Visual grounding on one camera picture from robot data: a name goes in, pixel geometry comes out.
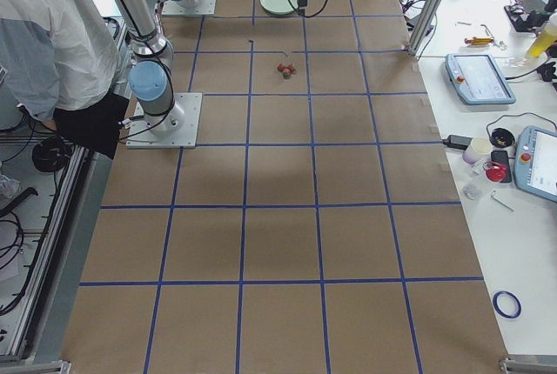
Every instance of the white lab coat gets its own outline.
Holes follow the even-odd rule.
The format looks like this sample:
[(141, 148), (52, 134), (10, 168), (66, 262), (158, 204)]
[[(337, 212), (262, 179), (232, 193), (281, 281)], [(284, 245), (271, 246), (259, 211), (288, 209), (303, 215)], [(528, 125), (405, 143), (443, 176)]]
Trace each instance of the white lab coat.
[(91, 0), (0, 0), (0, 97), (38, 120), (80, 110), (111, 86), (117, 49)]

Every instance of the person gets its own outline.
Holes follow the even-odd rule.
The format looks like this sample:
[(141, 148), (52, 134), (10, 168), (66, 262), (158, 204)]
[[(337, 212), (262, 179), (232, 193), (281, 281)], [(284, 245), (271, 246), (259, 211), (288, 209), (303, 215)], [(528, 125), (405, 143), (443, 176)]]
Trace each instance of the person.
[(111, 91), (118, 53), (92, 0), (0, 0), (9, 94), (58, 135), (113, 158), (127, 100)]

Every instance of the brown cardboard floor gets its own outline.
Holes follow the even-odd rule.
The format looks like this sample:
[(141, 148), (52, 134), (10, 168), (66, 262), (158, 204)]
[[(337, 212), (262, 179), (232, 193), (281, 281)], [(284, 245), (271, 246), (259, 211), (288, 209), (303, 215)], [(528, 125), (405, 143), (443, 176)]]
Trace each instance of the brown cardboard floor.
[(118, 149), (72, 372), (499, 372), (398, 0), (330, 0), (312, 19), (218, 0), (164, 26), (175, 90), (204, 93), (198, 147)]

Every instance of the black pants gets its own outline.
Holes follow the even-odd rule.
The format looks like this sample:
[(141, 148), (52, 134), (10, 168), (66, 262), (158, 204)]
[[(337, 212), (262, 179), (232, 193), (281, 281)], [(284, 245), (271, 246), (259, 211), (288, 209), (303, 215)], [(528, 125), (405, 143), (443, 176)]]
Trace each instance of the black pants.
[(114, 158), (128, 100), (112, 92), (81, 110), (55, 109), (57, 133), (74, 144)]

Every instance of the metal mounting plate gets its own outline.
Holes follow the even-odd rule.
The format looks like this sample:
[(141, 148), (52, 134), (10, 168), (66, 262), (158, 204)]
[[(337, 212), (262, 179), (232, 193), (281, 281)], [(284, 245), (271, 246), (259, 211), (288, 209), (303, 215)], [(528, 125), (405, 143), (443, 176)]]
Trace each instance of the metal mounting plate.
[(203, 0), (203, 2), (191, 9), (186, 9), (176, 2), (171, 0), (164, 2), (163, 16), (168, 17), (197, 17), (197, 16), (212, 16), (215, 14), (215, 7), (217, 0)]
[[(201, 93), (175, 93), (175, 103), (185, 112), (185, 120), (180, 128), (163, 136), (146, 131), (136, 137), (127, 139), (126, 145), (130, 149), (157, 149), (157, 148), (195, 148), (198, 138), (199, 115), (201, 114)], [(135, 116), (143, 115), (141, 105), (136, 106)], [(147, 129), (145, 121), (133, 122), (130, 135)]]

